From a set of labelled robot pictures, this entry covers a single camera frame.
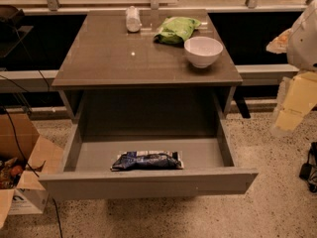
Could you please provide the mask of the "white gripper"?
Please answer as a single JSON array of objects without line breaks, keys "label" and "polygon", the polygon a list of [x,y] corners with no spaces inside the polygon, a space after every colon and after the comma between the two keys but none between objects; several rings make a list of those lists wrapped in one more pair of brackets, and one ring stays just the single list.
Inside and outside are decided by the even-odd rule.
[{"label": "white gripper", "polygon": [[266,46],[273,54],[287,54],[290,64],[304,71],[284,77],[279,85],[270,131],[276,137],[291,134],[317,105],[317,0]]}]

